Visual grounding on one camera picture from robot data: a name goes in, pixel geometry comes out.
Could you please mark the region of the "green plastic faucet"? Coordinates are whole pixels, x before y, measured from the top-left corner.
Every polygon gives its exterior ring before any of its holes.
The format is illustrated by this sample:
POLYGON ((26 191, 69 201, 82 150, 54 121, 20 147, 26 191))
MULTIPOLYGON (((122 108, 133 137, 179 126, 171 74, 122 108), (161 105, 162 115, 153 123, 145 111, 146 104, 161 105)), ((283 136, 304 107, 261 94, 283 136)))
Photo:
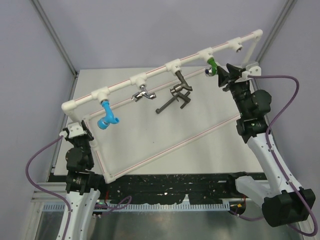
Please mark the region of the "green plastic faucet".
POLYGON ((207 77, 213 77, 217 74, 218 64, 213 57, 207 60, 207 64, 208 66, 205 68, 204 73, 207 77))

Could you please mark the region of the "white PVC pipe frame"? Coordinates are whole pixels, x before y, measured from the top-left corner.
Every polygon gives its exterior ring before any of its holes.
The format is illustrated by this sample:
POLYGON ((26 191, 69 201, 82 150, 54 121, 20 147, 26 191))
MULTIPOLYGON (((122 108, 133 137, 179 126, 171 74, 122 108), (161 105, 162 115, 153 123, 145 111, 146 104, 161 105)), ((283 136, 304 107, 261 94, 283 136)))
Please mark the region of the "white PVC pipe frame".
POLYGON ((177 71, 182 72, 181 66, 195 60, 203 60, 207 63, 208 59, 214 58, 214 53, 225 50, 225 49, 231 49, 238 53, 243 49, 242 43, 252 40, 253 42, 249 47, 249 50, 247 51, 243 60, 243 62, 246 64, 249 62, 249 59, 252 56, 253 51, 256 48, 257 43, 260 41, 262 35, 263 35, 263 31, 261 29, 257 29, 245 36, 236 37, 234 39, 228 40, 225 43, 222 43, 214 47, 205 48, 203 50, 198 51, 195 54, 186 56, 184 58, 181 58, 181 59, 178 58, 178 59, 172 60, 170 62, 165 63, 163 66, 160 66, 158 68, 152 69, 147 72, 136 74, 119 83, 113 84, 111 86, 104 86, 102 88, 94 90, 90 94, 82 96, 76 100, 72 99, 72 100, 66 101, 61 105, 61 109, 72 121, 74 122, 79 121, 80 119, 77 117, 75 113, 75 109, 77 109, 77 107, 81 105, 84 105, 90 101, 95 101, 95 100, 97 100, 100 104, 104 100, 109 101, 109 95, 111 93, 121 90, 123 88, 126 88, 128 86, 135 85, 137 86, 138 89, 140 89, 141 85, 147 86, 146 81, 148 79, 154 76, 160 75, 162 73, 169 72, 169 73, 172 73, 177 78, 175 73, 177 71))

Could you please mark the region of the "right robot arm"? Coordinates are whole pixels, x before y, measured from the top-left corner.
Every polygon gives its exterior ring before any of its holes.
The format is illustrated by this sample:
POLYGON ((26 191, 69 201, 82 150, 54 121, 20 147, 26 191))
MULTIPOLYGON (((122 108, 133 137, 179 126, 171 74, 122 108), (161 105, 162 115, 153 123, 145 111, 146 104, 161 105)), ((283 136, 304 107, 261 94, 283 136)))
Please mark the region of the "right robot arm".
POLYGON ((256 156, 268 180, 266 188, 246 172, 232 173, 228 178, 226 191, 231 197, 240 194, 251 199, 261 208, 266 222, 271 227, 292 225, 311 217, 316 196, 311 189, 305 189, 293 176, 280 155, 271 134, 271 125, 265 115, 271 110, 271 95, 262 89, 251 92, 252 75, 244 68, 231 64, 226 69, 218 66, 218 86, 230 92, 240 118, 236 129, 243 141, 256 156))

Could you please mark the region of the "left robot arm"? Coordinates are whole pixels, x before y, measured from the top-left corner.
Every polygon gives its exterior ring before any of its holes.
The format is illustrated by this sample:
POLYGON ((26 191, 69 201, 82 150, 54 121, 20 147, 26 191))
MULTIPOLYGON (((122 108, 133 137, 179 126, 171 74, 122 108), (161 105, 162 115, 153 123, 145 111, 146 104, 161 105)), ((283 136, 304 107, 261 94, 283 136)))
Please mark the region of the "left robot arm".
POLYGON ((66 196, 58 240, 86 240, 95 204, 107 193, 104 176, 92 171, 92 133, 84 121, 72 122, 60 133, 73 145, 66 154, 66 196))

